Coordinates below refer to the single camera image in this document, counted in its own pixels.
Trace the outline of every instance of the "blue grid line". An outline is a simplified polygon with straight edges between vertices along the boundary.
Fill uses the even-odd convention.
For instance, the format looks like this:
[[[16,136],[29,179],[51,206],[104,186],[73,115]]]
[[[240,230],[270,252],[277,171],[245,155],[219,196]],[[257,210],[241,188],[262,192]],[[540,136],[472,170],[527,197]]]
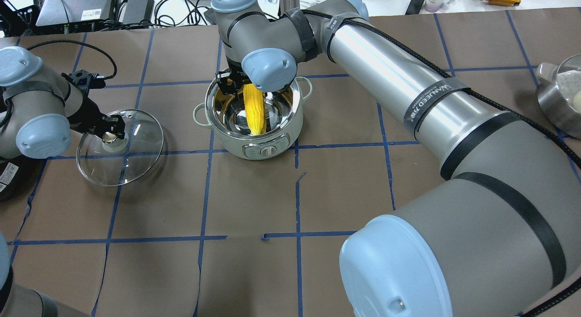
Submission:
[[[331,79],[333,77],[349,77],[349,74],[322,74],[322,75],[301,75],[307,79]]]
[[[296,139],[294,149],[295,149],[295,169],[299,169],[299,149],[301,149],[299,145],[299,139]]]
[[[10,265],[12,265],[14,263],[14,258],[16,258],[16,251],[18,250],[18,244],[14,245],[14,248],[12,248],[12,255],[10,255]]]
[[[434,21],[436,22],[436,27],[438,28],[438,33],[440,33],[440,40],[442,40],[442,46],[444,47],[444,54],[446,54],[446,60],[448,60],[448,66],[450,67],[450,73],[452,76],[456,76],[454,71],[454,66],[452,65],[452,59],[450,58],[450,52],[448,52],[448,46],[446,45],[446,40],[444,39],[444,33],[442,32],[442,27],[440,26],[440,20],[437,14],[433,14]]]
[[[292,233],[265,233],[260,241],[268,241],[271,238],[287,237],[326,237],[326,236],[350,236],[356,231],[334,231],[334,232],[292,232]]]
[[[148,62],[149,62],[149,55],[151,53],[151,47],[153,44],[153,36],[154,36],[154,29],[151,29],[151,33],[149,36],[149,44],[148,44],[148,48],[147,48],[147,54],[145,55],[145,62],[143,63],[143,71],[141,73],[141,82],[139,83],[139,91],[137,93],[137,99],[135,101],[135,108],[139,108],[139,100],[141,97],[141,91],[143,89],[143,82],[145,80],[145,73],[147,72],[147,66],[148,66]],[[128,159],[128,154],[129,154],[129,145],[127,146],[127,149],[125,150],[125,160],[121,169],[121,174],[119,176],[119,181],[121,183],[121,180],[124,178],[125,176],[125,166],[127,165],[127,159]],[[108,233],[107,233],[107,239],[111,240],[111,236],[113,234],[113,228],[115,225],[115,218],[117,216],[117,209],[119,206],[119,199],[121,198],[121,191],[122,191],[122,186],[119,185],[118,189],[117,189],[117,193],[115,195],[115,201],[113,203],[113,211],[111,213],[111,220],[109,222],[109,229],[108,229]],[[108,260],[108,252],[109,252],[109,247],[110,247],[110,242],[107,242],[105,245],[105,264],[103,267],[103,276],[101,278],[101,284],[99,286],[99,292],[97,294],[97,299],[95,300],[95,305],[93,306],[93,310],[91,311],[91,316],[95,317],[96,315],[96,311],[97,311],[97,306],[99,304],[99,298],[101,296],[101,291],[103,290],[103,283],[105,280],[105,271],[107,269],[107,260]]]
[[[141,100],[141,92],[143,91],[143,86],[145,83],[145,74],[147,73],[147,65],[149,63],[149,55],[151,54],[151,47],[153,45],[153,36],[155,35],[155,29],[151,29],[151,34],[149,36],[149,45],[147,48],[147,54],[145,55],[145,63],[143,64],[143,72],[141,73],[141,81],[139,82],[139,90],[137,91],[137,101],[135,102],[135,109],[139,108],[139,101]]]
[[[300,181],[307,175],[303,173],[295,183],[296,199],[296,273],[297,273],[297,297],[299,301],[299,317],[303,317],[303,258],[301,249],[301,230],[300,230]]]
[[[220,71],[220,60],[222,58],[222,39],[218,40],[218,57],[216,58],[216,73]],[[197,286],[197,299],[196,299],[196,309],[193,311],[193,317],[197,317],[199,302],[200,302],[200,292],[202,289],[202,262],[204,255],[204,244],[206,236],[206,221],[208,216],[208,201],[210,198],[210,178],[212,177],[212,160],[214,157],[214,130],[210,132],[210,144],[208,147],[208,167],[206,170],[206,187],[204,189],[204,206],[202,211],[202,228],[200,230],[200,235],[202,239],[200,240],[199,249],[197,253],[197,267],[199,268],[199,283]]]
[[[575,174],[575,176],[577,176],[577,180],[579,180],[579,183],[581,183],[581,176],[577,172],[577,165],[575,165],[575,163],[573,162],[573,160],[570,157],[567,157],[567,158],[569,159],[569,164],[571,165],[571,168],[573,169],[573,173]]]
[[[525,62],[527,63],[527,66],[529,67],[529,71],[531,73],[531,76],[533,77],[533,81],[535,81],[535,85],[537,87],[539,87],[539,81],[537,80],[537,77],[535,75],[535,70],[533,69],[533,66],[531,65],[531,61],[529,60],[529,57],[527,56],[527,52],[525,52],[525,46],[523,46],[523,44],[521,42],[521,37],[518,35],[517,28],[514,26],[514,22],[512,21],[512,17],[510,16],[510,11],[505,10],[504,12],[507,15],[508,22],[510,23],[510,27],[512,28],[514,36],[517,38],[518,46],[521,48],[522,55],[525,58]]]
[[[139,238],[80,238],[72,240],[28,240],[11,241],[7,245],[55,245],[55,244],[110,244],[110,243],[152,243],[183,242],[203,240],[225,240],[228,236],[174,236],[174,237],[139,237]]]
[[[384,139],[384,151],[385,151],[385,164],[388,168],[388,180],[389,180],[389,194],[392,199],[392,208],[394,211],[396,210],[396,199],[394,197],[394,174],[392,174],[392,163],[389,158],[389,145],[388,145],[388,137],[385,133],[385,126],[384,126],[384,114],[381,111],[381,106],[377,104],[377,112],[379,114],[379,126],[381,128],[381,137]]]
[[[87,33],[85,32],[85,35],[83,35],[83,40],[81,42],[84,44],[86,40],[87,40]],[[79,54],[77,55],[77,60],[75,60],[75,63],[73,66],[73,72],[77,71],[77,67],[79,66],[79,61],[81,60],[81,55],[83,54],[83,48],[85,48],[85,46],[80,46],[80,47],[81,48],[79,48]]]
[[[535,69],[537,66],[504,66],[504,67],[471,67],[465,69],[444,69],[446,72],[452,73],[453,71],[496,71],[496,70],[525,70],[529,68]],[[307,77],[308,79],[332,79],[337,77],[349,77],[348,74],[318,74],[318,75],[301,75]],[[210,84],[212,83],[209,79],[198,80],[198,81],[180,81],[180,82],[160,82],[160,83],[143,83],[143,87],[162,87],[166,85],[188,85],[188,84]],[[115,84],[107,85],[105,89],[120,89],[120,88],[138,88],[140,83],[134,84]]]
[[[315,145],[315,144],[304,144],[298,145],[298,141],[295,141],[295,144],[289,147],[289,150],[309,150],[309,149],[329,149],[329,148],[359,148],[359,147],[382,147],[384,145],[383,142],[377,143],[345,143],[345,144],[324,144],[324,145]],[[388,141],[387,144],[389,146],[392,145],[417,145],[419,141]],[[224,154],[227,153],[228,150],[226,149],[214,149],[212,153],[214,154]],[[162,151],[160,154],[161,156],[175,156],[175,155],[203,155],[209,154],[210,151],[208,149],[201,149],[201,150],[181,150],[181,151]],[[156,156],[157,152],[131,152],[128,154],[129,157],[141,157],[141,156]],[[124,154],[112,154],[112,155],[88,155],[85,156],[85,159],[110,159],[110,158],[122,158],[125,157]],[[75,156],[55,156],[49,157],[47,160],[72,160],[76,159]]]
[[[530,66],[508,66],[508,67],[476,67],[468,69],[454,69],[454,71],[503,71],[503,70],[527,70]]]
[[[137,88],[137,87],[139,87],[139,83],[137,83],[137,84],[106,85],[106,87],[104,87],[104,89]]]
[[[202,80],[202,81],[180,81],[180,82],[161,82],[161,83],[145,83],[144,87],[161,87],[164,85],[187,85],[187,84],[209,84],[212,83],[210,80]]]
[[[22,223],[20,224],[20,228],[18,229],[18,232],[16,232],[16,236],[14,236],[14,241],[18,240],[18,237],[20,236],[20,233],[22,232],[22,229],[25,227],[26,221],[28,220],[28,218],[30,216],[30,212],[33,209],[33,206],[32,206],[33,205],[33,200],[34,200],[34,197],[35,197],[36,192],[38,190],[38,185],[40,185],[40,180],[42,178],[42,175],[44,174],[44,170],[46,168],[46,163],[47,163],[47,160],[45,159],[42,162],[42,168],[40,170],[40,174],[38,174],[37,182],[34,185],[33,192],[29,195],[29,198],[26,201],[26,215],[25,215],[25,218],[22,220]]]

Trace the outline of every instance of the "stainless steel pot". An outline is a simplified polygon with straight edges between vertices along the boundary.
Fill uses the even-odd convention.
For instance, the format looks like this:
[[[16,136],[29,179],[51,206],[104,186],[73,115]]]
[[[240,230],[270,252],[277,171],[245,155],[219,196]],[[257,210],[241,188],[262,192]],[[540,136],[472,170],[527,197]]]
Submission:
[[[536,70],[541,81],[539,105],[552,124],[581,139],[581,54],[559,66],[542,63]]]
[[[309,93],[303,96],[298,81],[309,85]],[[305,77],[296,77],[282,93],[267,92],[264,100],[267,132],[251,135],[246,123],[243,92],[225,95],[214,79],[205,102],[193,110],[193,120],[199,126],[213,129],[216,137],[232,154],[244,159],[263,160],[280,155],[299,137],[303,127],[302,104],[312,93],[313,85]],[[207,123],[200,122],[196,117],[202,109],[206,113]]]

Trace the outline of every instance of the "black box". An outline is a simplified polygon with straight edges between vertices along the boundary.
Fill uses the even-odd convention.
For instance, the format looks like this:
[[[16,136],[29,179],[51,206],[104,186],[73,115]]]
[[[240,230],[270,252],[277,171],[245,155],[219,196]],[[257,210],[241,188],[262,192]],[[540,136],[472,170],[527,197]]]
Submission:
[[[151,22],[153,0],[127,0],[123,13],[123,24],[140,23],[145,20]]]
[[[105,20],[115,20],[119,0],[44,0],[37,26],[44,33],[63,33],[65,25],[73,32],[101,29]]]

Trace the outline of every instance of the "cooking pot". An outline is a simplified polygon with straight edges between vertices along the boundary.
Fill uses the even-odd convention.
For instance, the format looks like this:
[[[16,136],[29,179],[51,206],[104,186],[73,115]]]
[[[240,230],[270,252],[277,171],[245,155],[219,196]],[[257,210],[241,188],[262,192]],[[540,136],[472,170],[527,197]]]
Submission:
[[[309,86],[309,93],[304,96],[299,81]],[[205,102],[193,110],[193,120],[199,126],[213,129],[216,137],[232,154],[244,159],[263,160],[280,155],[299,137],[303,127],[302,104],[312,93],[313,84],[306,77],[295,77],[285,90],[266,92],[266,133],[251,135],[246,122],[243,91],[240,90],[237,95],[226,95],[214,79]],[[207,123],[200,122],[196,117],[202,109],[206,113]]]

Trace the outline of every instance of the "pot handle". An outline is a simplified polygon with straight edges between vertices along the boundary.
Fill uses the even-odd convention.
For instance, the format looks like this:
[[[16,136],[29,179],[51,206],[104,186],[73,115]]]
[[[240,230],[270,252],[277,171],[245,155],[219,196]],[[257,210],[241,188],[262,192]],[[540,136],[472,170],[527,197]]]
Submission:
[[[536,69],[536,75],[545,84],[553,83],[558,66],[551,63],[541,63]]]
[[[197,120],[197,118],[196,118],[196,114],[200,111],[200,109],[203,109],[205,107],[206,107],[206,103],[205,102],[202,102],[201,104],[198,104],[198,106],[196,106],[193,109],[193,121],[196,122],[196,124],[198,124],[199,126],[206,127],[207,129],[211,129],[212,128],[212,124],[210,124],[210,123],[208,123],[208,124],[200,123]]]
[[[313,94],[313,83],[311,83],[310,79],[307,79],[304,76],[297,76],[297,77],[295,77],[295,79],[297,81],[303,81],[303,82],[307,83],[307,85],[309,85],[309,93],[307,93],[305,96],[303,96],[303,102],[305,102]]]

